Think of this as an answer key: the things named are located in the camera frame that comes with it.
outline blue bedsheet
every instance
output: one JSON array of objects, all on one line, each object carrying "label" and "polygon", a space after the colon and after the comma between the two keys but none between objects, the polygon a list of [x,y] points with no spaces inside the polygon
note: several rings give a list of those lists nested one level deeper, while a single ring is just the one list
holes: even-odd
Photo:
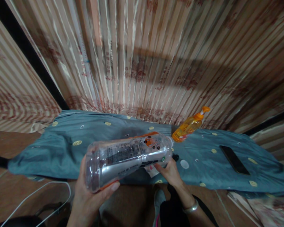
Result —
[{"label": "blue bedsheet", "polygon": [[[90,143],[127,138],[128,134],[139,136],[149,133],[149,127],[170,136],[177,128],[128,118],[80,110],[62,111],[39,139],[9,162],[8,169],[13,174],[76,179]],[[236,173],[220,145],[231,147],[251,175]],[[187,184],[204,183],[209,189],[284,194],[284,165],[247,135],[198,129],[183,143],[175,143],[174,153],[189,163],[189,168],[184,169],[180,160],[177,162],[179,173]],[[151,184],[158,180],[166,183],[161,174],[150,178],[144,169],[139,169],[121,183]]]}]

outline orange bottle cap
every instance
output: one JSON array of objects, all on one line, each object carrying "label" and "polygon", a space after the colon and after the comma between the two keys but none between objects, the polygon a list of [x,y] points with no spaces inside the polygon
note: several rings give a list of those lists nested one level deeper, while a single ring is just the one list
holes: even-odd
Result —
[{"label": "orange bottle cap", "polygon": [[194,118],[195,118],[196,120],[202,120],[203,117],[204,117],[204,113],[209,112],[209,111],[210,111],[210,108],[209,108],[209,107],[203,106],[203,107],[202,107],[202,111],[201,111],[200,113],[195,114],[195,115],[194,115]]}]

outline bangle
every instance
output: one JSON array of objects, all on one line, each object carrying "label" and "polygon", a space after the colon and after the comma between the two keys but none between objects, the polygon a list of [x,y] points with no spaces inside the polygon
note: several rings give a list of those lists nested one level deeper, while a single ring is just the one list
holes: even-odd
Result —
[{"label": "bangle", "polygon": [[185,214],[189,214],[194,212],[198,208],[198,206],[199,206],[198,200],[195,199],[195,204],[191,208],[188,208],[186,210],[182,209],[182,210]]}]

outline black pants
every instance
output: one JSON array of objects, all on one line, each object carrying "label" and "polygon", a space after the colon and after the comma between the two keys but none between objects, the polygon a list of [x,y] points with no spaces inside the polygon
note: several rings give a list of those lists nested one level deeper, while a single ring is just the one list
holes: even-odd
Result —
[{"label": "black pants", "polygon": [[[161,226],[190,226],[187,215],[182,210],[182,204],[176,190],[170,184],[168,184],[167,189],[171,194],[171,198],[160,206]],[[197,196],[193,195],[193,197],[198,201],[200,208],[202,208],[214,226],[218,227],[208,207]]]}]

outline fingernail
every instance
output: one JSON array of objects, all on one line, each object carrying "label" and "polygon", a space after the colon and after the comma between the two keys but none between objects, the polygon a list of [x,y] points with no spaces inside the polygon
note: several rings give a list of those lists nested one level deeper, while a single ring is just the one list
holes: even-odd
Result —
[{"label": "fingernail", "polygon": [[116,191],[116,190],[119,188],[119,186],[120,186],[120,183],[119,183],[119,182],[116,182],[116,183],[113,184],[113,186],[111,187],[111,189],[112,189],[113,191]]}]

